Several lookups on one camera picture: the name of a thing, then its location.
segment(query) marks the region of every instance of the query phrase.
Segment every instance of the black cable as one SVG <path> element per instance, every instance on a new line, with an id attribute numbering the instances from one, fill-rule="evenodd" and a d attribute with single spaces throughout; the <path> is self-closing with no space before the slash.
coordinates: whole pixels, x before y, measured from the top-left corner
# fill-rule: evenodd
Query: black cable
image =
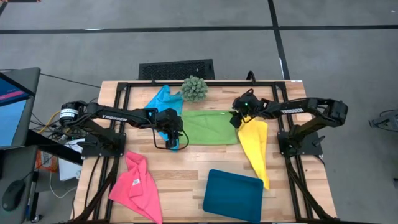
<path id="1" fill-rule="evenodd" d="M 16 69 L 0 69 L 0 71 L 14 71 L 14 70 L 16 70 Z M 77 84 L 91 86 L 91 87 L 95 87 L 95 88 L 101 88 L 100 86 L 91 85 L 91 84 L 82 83 L 82 82 L 77 82 L 77 81 L 69 80 L 69 79 L 66 79 L 66 78 L 56 77 L 55 75 L 47 75 L 47 74 L 43 74 L 43 73 L 40 73 L 40 74 L 44 75 L 44 76 L 47 76 L 47 77 L 58 78 L 58 79 L 61 79 L 61 80 L 67 81 L 67 82 L 77 83 Z"/>
<path id="2" fill-rule="evenodd" d="M 142 116 L 136 116 L 136 115 L 133 115 L 133 114 L 125 113 L 125 112 L 118 112 L 118 113 L 125 114 L 125 115 L 129 115 L 129 116 L 133 116 L 133 117 L 136 117 L 136 118 L 140 118 L 140 119 L 146 120 L 146 121 L 149 123 L 149 125 L 151 126 L 152 134 L 153 134 L 153 137 L 154 137 L 154 144 L 155 144 L 155 147 L 156 147 L 157 149 L 168 149 L 168 148 L 166 148 L 166 147 L 158 147 L 158 146 L 156 145 L 155 130 L 154 130 L 154 128 L 152 127 L 152 126 L 153 126 L 152 122 L 151 122 L 149 119 L 147 119 L 147 118 L 145 118 L 145 117 L 142 117 Z M 184 147 L 179 148 L 179 149 L 169 149 L 169 150 L 175 150 L 175 151 L 177 151 L 177 150 L 182 150 L 182 149 L 185 149 L 185 148 L 189 145 L 189 138 L 188 138 L 186 132 L 185 132 L 184 130 L 182 130 L 182 132 L 184 133 L 185 137 L 187 138 L 187 143 L 186 143 L 186 145 L 184 145 Z"/>
<path id="3" fill-rule="evenodd" d="M 67 82 L 71 82 L 71 83 L 77 83 L 77 84 L 91 86 L 91 87 L 95 87 L 95 88 L 101 88 L 100 86 L 91 85 L 91 84 L 82 83 L 82 82 L 77 82 L 77 81 L 69 80 L 69 79 L 66 79 L 66 78 L 56 77 L 55 75 L 47 75 L 47 74 L 44 74 L 44 73 L 40 73 L 40 74 L 44 75 L 44 76 L 47 76 L 47 77 L 58 78 L 58 79 L 61 79 L 61 80 L 67 81 Z"/>
<path id="4" fill-rule="evenodd" d="M 32 112 L 32 115 L 33 115 L 34 118 L 36 118 L 36 120 L 37 120 L 40 124 L 42 124 L 42 125 L 45 126 L 45 124 L 44 124 L 39 118 L 37 118 L 36 115 L 35 115 L 33 112 Z"/>
<path id="5" fill-rule="evenodd" d="M 35 128 L 32 128 L 32 129 L 29 129 L 29 130 L 31 130 L 31 131 L 39 131 L 39 129 L 42 129 L 42 128 L 43 127 L 39 126 L 39 127 L 35 127 Z M 53 131 L 44 130 L 44 131 L 42 131 L 42 133 L 53 133 Z"/>
<path id="6" fill-rule="evenodd" d="M 323 166 L 326 167 L 325 161 L 323 161 L 323 159 L 320 156 L 318 156 L 318 155 L 313 155 L 313 156 L 315 156 L 317 159 L 319 159 L 319 161 L 322 162 Z"/>
<path id="7" fill-rule="evenodd" d="M 72 220 L 75 219 L 75 197 L 72 199 Z"/>
<path id="8" fill-rule="evenodd" d="M 25 175 L 25 177 L 23 177 L 21 180 L 25 179 L 26 177 L 29 176 L 29 174 L 35 172 L 35 170 L 37 170 L 38 168 L 40 168 L 42 165 L 44 165 L 46 162 L 48 162 L 51 158 L 53 158 L 54 155 L 50 156 L 50 158 L 48 158 L 45 162 L 42 162 L 38 167 L 36 167 L 33 171 L 30 171 L 29 173 L 27 173 Z"/>
<path id="9" fill-rule="evenodd" d="M 30 121 L 31 123 L 34 123 L 34 124 L 36 124 L 36 125 L 39 125 L 39 126 L 41 126 L 41 127 L 44 127 L 45 125 L 44 124 L 40 124 L 40 123 L 38 123 L 38 122 L 36 122 L 36 121 Z"/>
<path id="10" fill-rule="evenodd" d="M 99 159 L 100 159 L 100 157 L 98 156 L 98 157 L 97 157 L 97 160 L 95 160 L 94 167 L 93 167 L 93 169 L 91 170 L 90 179 L 88 180 L 87 191 L 86 191 L 86 198 L 85 198 L 85 208 L 87 207 L 88 191 L 90 190 L 91 180 L 93 179 L 94 170 L 95 170 L 95 168 L 97 167 L 97 163 L 98 163 Z"/>
<path id="11" fill-rule="evenodd" d="M 98 97 L 96 97 L 96 98 L 93 98 L 92 100 L 90 100 L 88 103 L 91 103 L 92 101 L 95 101 L 95 100 L 97 100 L 98 99 Z"/>
<path id="12" fill-rule="evenodd" d="M 379 113 L 379 117 L 380 117 L 382 114 L 387 113 L 387 112 L 390 112 L 390 111 L 394 111 L 394 110 L 385 110 L 385 111 L 382 111 L 382 112 Z"/>

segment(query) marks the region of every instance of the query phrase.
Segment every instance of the green plant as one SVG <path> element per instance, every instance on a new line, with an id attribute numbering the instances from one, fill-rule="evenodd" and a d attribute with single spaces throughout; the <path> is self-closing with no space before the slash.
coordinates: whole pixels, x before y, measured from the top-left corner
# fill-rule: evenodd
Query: green plant
<path id="1" fill-rule="evenodd" d="M 206 98 L 207 84 L 202 78 L 190 76 L 184 79 L 182 98 L 187 102 L 199 102 Z"/>

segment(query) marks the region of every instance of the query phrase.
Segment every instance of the wooden tabletop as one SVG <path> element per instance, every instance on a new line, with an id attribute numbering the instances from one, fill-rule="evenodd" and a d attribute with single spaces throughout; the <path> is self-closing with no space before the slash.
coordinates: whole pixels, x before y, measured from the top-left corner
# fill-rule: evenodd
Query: wooden tabletop
<path id="1" fill-rule="evenodd" d="M 302 98 L 305 90 L 302 82 L 285 81 L 289 99 Z M 113 106 L 116 94 L 117 81 L 103 82 L 99 93 L 98 103 Z M 274 100 L 271 87 L 255 86 L 254 94 L 258 98 Z M 249 89 L 248 86 L 217 86 L 209 87 L 207 98 L 200 103 L 184 103 L 183 110 L 229 110 L 236 97 L 241 96 Z M 133 87 L 128 109 L 143 108 L 155 97 L 160 87 Z M 172 94 L 178 92 L 180 87 L 172 87 Z M 124 93 L 122 92 L 120 108 L 123 105 Z M 302 124 L 311 119 L 309 114 L 293 115 L 295 124 Z M 96 122 L 104 127 L 109 127 L 109 121 L 97 119 Z M 262 199 L 262 222 L 295 221 L 292 199 L 290 195 L 287 172 L 284 158 L 279 152 L 277 120 L 267 120 L 268 140 L 266 149 L 266 169 L 270 179 L 270 190 L 265 190 Z M 188 146 L 178 152 L 156 149 L 150 129 L 137 129 L 126 125 L 127 143 L 125 151 L 142 154 L 147 158 L 148 169 L 155 179 L 159 191 L 160 206 L 162 207 L 164 222 L 239 222 L 240 220 L 215 215 L 203 211 L 203 198 L 205 196 L 206 182 L 209 170 L 218 169 L 234 174 L 256 177 L 249 160 L 240 144 L 231 146 Z M 75 197 L 75 212 L 79 215 L 83 211 L 88 179 L 93 169 L 96 158 L 86 159 L 83 163 L 80 181 Z M 323 164 L 313 156 L 302 156 L 303 168 L 309 191 L 317 202 L 331 216 L 335 217 L 335 207 L 330 193 L 328 180 Z M 93 181 L 88 194 L 89 201 L 98 188 L 102 158 L 95 169 Z M 124 157 L 119 163 L 118 175 L 127 171 Z M 300 190 L 297 189 L 298 200 L 302 216 L 305 217 L 305 207 Z M 100 218 L 104 217 L 106 192 L 101 203 Z M 113 203 L 111 222 L 150 222 L 136 212 Z"/>

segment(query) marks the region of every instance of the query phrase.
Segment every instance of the blue cloth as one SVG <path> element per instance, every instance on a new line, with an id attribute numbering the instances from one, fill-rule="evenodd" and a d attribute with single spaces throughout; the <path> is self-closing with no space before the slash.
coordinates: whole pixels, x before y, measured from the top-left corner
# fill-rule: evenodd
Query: blue cloth
<path id="1" fill-rule="evenodd" d="M 0 106 L 0 146 L 10 146 L 24 111 L 26 100 Z"/>
<path id="2" fill-rule="evenodd" d="M 178 92 L 174 95 L 170 95 L 170 87 L 164 85 L 156 96 L 145 106 L 145 108 L 157 108 L 159 112 L 166 110 L 168 108 L 174 109 L 178 115 L 182 112 L 182 97 L 181 93 Z M 167 141 L 169 140 L 167 134 L 160 132 L 162 138 Z M 179 140 L 177 140 L 177 145 L 173 149 L 178 149 Z"/>

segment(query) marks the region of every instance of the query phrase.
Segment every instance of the cable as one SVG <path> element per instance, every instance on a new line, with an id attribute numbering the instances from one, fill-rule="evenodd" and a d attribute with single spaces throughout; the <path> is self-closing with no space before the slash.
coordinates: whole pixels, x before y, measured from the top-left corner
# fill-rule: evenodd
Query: cable
<path id="1" fill-rule="evenodd" d="M 44 124 L 40 124 L 40 123 L 38 123 L 36 121 L 30 121 L 30 122 L 33 123 L 33 124 L 39 125 L 40 127 L 44 127 L 45 126 Z"/>
<path id="2" fill-rule="evenodd" d="M 390 111 L 394 111 L 394 110 L 385 110 L 385 111 L 382 111 L 382 112 L 379 113 L 379 117 L 380 117 L 382 114 L 387 113 L 387 112 L 390 112 Z"/>
<path id="3" fill-rule="evenodd" d="M 145 117 L 142 117 L 142 116 L 136 116 L 136 115 L 129 114 L 129 113 L 125 113 L 125 112 L 121 112 L 121 111 L 118 112 L 118 113 L 125 114 L 125 115 L 129 115 L 129 116 L 133 116 L 133 117 L 136 117 L 136 118 L 140 118 L 140 119 L 146 120 L 146 121 L 150 124 L 150 126 L 151 126 L 152 134 L 153 134 L 153 137 L 154 137 L 154 144 L 155 144 L 155 147 L 156 147 L 157 149 L 168 149 L 168 148 L 166 148 L 166 147 L 158 147 L 158 146 L 156 145 L 155 130 L 154 130 L 154 128 L 152 127 L 152 126 L 153 126 L 152 122 L 151 122 L 149 119 L 147 119 L 147 118 L 145 118 Z M 185 132 L 184 130 L 182 130 L 182 132 L 184 133 L 185 137 L 187 138 L 187 143 L 186 143 L 186 145 L 184 145 L 184 147 L 179 148 L 179 149 L 168 149 L 168 150 L 174 150 L 174 151 L 182 150 L 182 149 L 185 149 L 185 148 L 189 145 L 189 138 L 188 138 L 186 132 Z"/>
<path id="4" fill-rule="evenodd" d="M 317 159 L 319 159 L 319 161 L 322 162 L 323 166 L 326 167 L 325 161 L 323 161 L 323 159 L 320 156 L 318 156 L 318 155 L 313 155 L 313 156 L 315 156 Z"/>
<path id="5" fill-rule="evenodd" d="M 95 88 L 101 88 L 100 86 L 91 85 L 91 84 L 82 83 L 82 82 L 77 82 L 77 81 L 69 80 L 69 79 L 66 79 L 66 78 L 56 77 L 55 75 L 47 75 L 47 74 L 44 74 L 44 73 L 40 73 L 40 74 L 44 75 L 46 77 L 58 78 L 58 79 L 61 79 L 61 80 L 67 81 L 67 82 L 71 82 L 71 83 L 77 83 L 77 84 L 91 86 L 91 87 L 95 87 Z"/>
<path id="6" fill-rule="evenodd" d="M 75 197 L 72 199 L 72 220 L 75 219 Z"/>
<path id="7" fill-rule="evenodd" d="M 44 130 L 46 130 L 48 127 L 49 127 L 49 124 L 50 124 L 50 122 L 54 119 L 54 117 L 57 115 L 57 114 L 59 114 L 60 113 L 60 111 L 57 111 L 57 112 L 55 112 L 52 116 L 51 116 L 51 118 L 49 119 L 49 121 L 47 122 L 47 124 L 40 130 L 40 131 L 38 131 L 37 133 L 38 134 L 42 134 L 43 132 L 44 132 Z"/>
<path id="8" fill-rule="evenodd" d="M 93 98 L 92 100 L 90 100 L 88 103 L 91 103 L 92 101 L 95 101 L 95 100 L 97 100 L 98 99 L 98 97 L 96 97 L 96 98 Z"/>
<path id="9" fill-rule="evenodd" d="M 52 186 L 51 186 L 51 178 L 52 178 L 52 172 L 50 172 L 50 190 L 51 190 L 51 192 L 54 194 L 54 196 L 56 196 L 57 198 L 59 198 L 59 199 L 63 199 L 69 192 L 71 192 L 72 190 L 75 190 L 76 188 L 77 188 L 77 186 L 76 187 L 74 187 L 74 188 L 72 188 L 72 189 L 70 189 L 70 190 L 68 190 L 65 194 L 63 194 L 62 196 L 58 196 L 55 192 L 54 192 L 54 190 L 53 190 L 53 188 L 52 188 Z"/>
<path id="10" fill-rule="evenodd" d="M 95 170 L 95 168 L 97 167 L 97 163 L 98 163 L 99 159 L 100 159 L 100 157 L 98 156 L 98 157 L 97 157 L 97 160 L 95 160 L 94 167 L 93 167 L 93 169 L 91 170 L 90 179 L 88 180 L 87 191 L 86 191 L 86 198 L 85 198 L 85 208 L 87 207 L 88 191 L 90 190 L 91 180 L 93 179 L 94 170 Z"/>
<path id="11" fill-rule="evenodd" d="M 51 158 L 53 158 L 54 155 L 50 156 L 50 158 L 48 158 L 45 162 L 42 162 L 38 167 L 36 167 L 33 171 L 30 171 L 29 173 L 27 173 L 25 175 L 25 177 L 23 177 L 21 180 L 25 179 L 26 177 L 29 176 L 29 174 L 35 172 L 36 169 L 40 168 L 42 165 L 44 165 L 46 162 L 48 162 Z"/>
<path id="12" fill-rule="evenodd" d="M 40 124 L 44 125 L 44 123 L 43 123 L 39 118 L 37 118 L 36 115 L 35 115 L 33 112 L 32 112 L 32 115 L 33 115 L 34 118 L 36 118 L 36 120 L 37 120 Z"/>

